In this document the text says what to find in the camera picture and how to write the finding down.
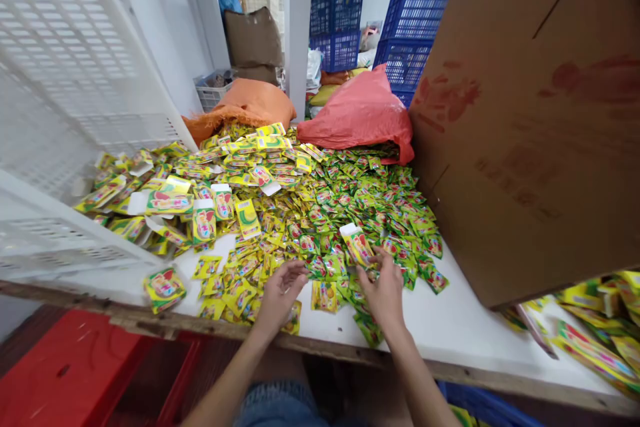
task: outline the blue bin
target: blue bin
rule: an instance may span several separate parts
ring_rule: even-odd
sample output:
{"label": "blue bin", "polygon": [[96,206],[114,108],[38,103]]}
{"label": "blue bin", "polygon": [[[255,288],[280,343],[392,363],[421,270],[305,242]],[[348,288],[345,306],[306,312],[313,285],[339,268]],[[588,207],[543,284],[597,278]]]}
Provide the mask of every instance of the blue bin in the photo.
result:
{"label": "blue bin", "polygon": [[309,35],[360,29],[362,0],[311,0]]}
{"label": "blue bin", "polygon": [[409,110],[409,106],[411,105],[411,100],[413,100],[413,96],[415,95],[414,91],[403,92],[399,90],[391,90],[392,94],[400,99],[405,108]]}
{"label": "blue bin", "polygon": [[448,0],[390,0],[381,40],[434,40]]}
{"label": "blue bin", "polygon": [[320,68],[329,73],[356,68],[359,46],[360,30],[309,37],[311,50],[324,54]]}
{"label": "blue bin", "polygon": [[438,387],[448,403],[466,409],[491,427],[543,427],[536,419],[486,390],[450,382],[438,382]]}
{"label": "blue bin", "polygon": [[415,91],[432,45],[431,41],[397,39],[380,41],[373,68],[386,63],[387,78],[392,90]]}

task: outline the hand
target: hand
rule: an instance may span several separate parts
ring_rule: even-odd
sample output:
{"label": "hand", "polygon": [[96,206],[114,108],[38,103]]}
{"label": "hand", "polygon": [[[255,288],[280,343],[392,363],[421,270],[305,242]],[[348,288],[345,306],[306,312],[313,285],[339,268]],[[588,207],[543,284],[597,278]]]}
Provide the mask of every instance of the hand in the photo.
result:
{"label": "hand", "polygon": [[392,335],[395,330],[406,329],[405,319],[402,314],[402,272],[395,265],[393,257],[380,247],[373,248],[378,255],[370,257],[369,263],[377,263],[380,266],[380,276],[375,283],[367,277],[364,269],[358,265],[358,277],[360,285],[365,292],[371,313],[375,321],[380,325],[385,337]]}
{"label": "hand", "polygon": [[308,273],[304,262],[289,260],[265,284],[265,294],[253,328],[263,332],[269,341],[289,321],[293,302],[309,281]]}

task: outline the wooden table edge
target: wooden table edge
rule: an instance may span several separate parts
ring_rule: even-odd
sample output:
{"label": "wooden table edge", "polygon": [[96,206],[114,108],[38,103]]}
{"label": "wooden table edge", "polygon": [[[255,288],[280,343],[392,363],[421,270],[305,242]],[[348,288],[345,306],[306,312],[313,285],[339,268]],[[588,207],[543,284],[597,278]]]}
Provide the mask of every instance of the wooden table edge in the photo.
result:
{"label": "wooden table edge", "polygon": [[[135,333],[173,338],[175,332],[185,330],[198,334],[220,336],[233,340],[243,340],[250,327],[229,324],[227,322],[196,318],[173,312],[161,312],[155,315],[149,308],[112,302],[89,294],[74,294],[51,288],[16,284],[0,280],[0,294],[35,300],[68,309],[81,309],[111,317],[112,323],[123,326]],[[375,368],[392,368],[391,356],[387,352],[369,348],[337,344],[325,340],[279,334],[274,344],[334,360],[354,362]],[[640,404],[620,396],[599,394],[574,387],[549,384],[540,380],[501,372],[491,372],[448,364],[434,360],[425,360],[433,376],[438,380],[482,387],[509,394],[522,395],[550,402],[568,404],[588,410],[620,416],[640,417]]]}

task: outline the table surface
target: table surface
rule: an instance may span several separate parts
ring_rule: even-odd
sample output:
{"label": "table surface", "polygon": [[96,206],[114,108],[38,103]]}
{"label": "table surface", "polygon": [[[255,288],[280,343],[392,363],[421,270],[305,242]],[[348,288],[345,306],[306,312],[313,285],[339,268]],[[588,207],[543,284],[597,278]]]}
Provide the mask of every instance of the table surface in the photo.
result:
{"label": "table surface", "polygon": [[[234,247],[235,238],[226,235],[219,238],[215,247],[205,254],[224,257],[222,268],[229,250]],[[197,316],[199,312],[200,281],[191,279],[199,255],[191,250],[176,260],[179,277],[187,287],[187,297],[173,309],[176,313]],[[622,402],[626,400],[614,387],[578,361],[557,348],[560,359],[552,360],[529,334],[514,332],[502,317],[485,309],[446,244],[443,246],[442,260],[435,260],[435,265],[450,282],[439,295],[436,296],[422,279],[417,280],[413,292],[403,290],[405,322],[424,359],[576,388],[622,398]],[[49,281],[54,286],[89,292],[115,302],[144,306],[147,298],[143,293],[142,280],[150,273],[140,268],[91,270],[55,278],[39,278],[39,281],[41,285],[42,281]],[[312,310],[311,282],[298,298],[302,302],[301,337],[367,346],[353,321],[353,307],[345,306],[336,314]],[[553,302],[545,307],[540,318],[552,333],[557,318],[579,327],[575,319]],[[379,348],[389,350],[386,342]]]}

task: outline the red plastic stool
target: red plastic stool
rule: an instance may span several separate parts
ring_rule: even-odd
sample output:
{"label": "red plastic stool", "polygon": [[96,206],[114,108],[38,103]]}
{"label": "red plastic stool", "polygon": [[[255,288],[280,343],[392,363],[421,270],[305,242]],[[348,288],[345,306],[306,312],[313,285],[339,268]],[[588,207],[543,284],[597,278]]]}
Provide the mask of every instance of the red plastic stool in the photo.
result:
{"label": "red plastic stool", "polygon": [[[201,339],[180,337],[189,349],[156,426],[174,425]],[[154,342],[161,341],[112,326],[106,316],[71,310],[0,380],[0,426],[106,425]]]}

